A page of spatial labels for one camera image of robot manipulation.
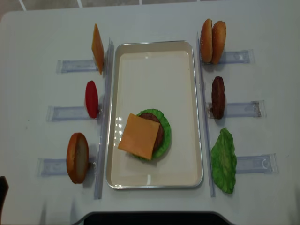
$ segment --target tomato slice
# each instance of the tomato slice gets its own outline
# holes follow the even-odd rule
[[[98,116],[98,92],[96,85],[93,81],[90,81],[86,85],[85,89],[85,103],[88,110],[88,114],[91,118]]]

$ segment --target white table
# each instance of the white table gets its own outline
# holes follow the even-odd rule
[[[73,224],[92,212],[153,210],[214,211],[235,224],[300,223],[299,8],[297,0],[237,0],[5,15],[0,23],[0,175],[10,189],[2,223]],[[211,198],[202,142],[204,179],[195,189],[116,191],[104,182],[102,199],[94,200],[95,181],[83,187],[66,176],[36,176],[38,158],[64,158],[74,132],[84,133],[98,149],[95,121],[45,121],[49,105],[83,105],[89,80],[103,94],[97,73],[55,73],[59,59],[92,58],[94,23],[105,48],[111,37],[115,47],[186,40],[196,51],[196,34],[207,18],[226,22],[228,51],[254,49],[256,72],[262,76],[256,100],[265,100],[268,116],[258,131],[267,137],[263,151],[253,154],[276,153],[279,174],[237,175],[232,196],[216,188]],[[199,84],[196,54],[195,68]]]

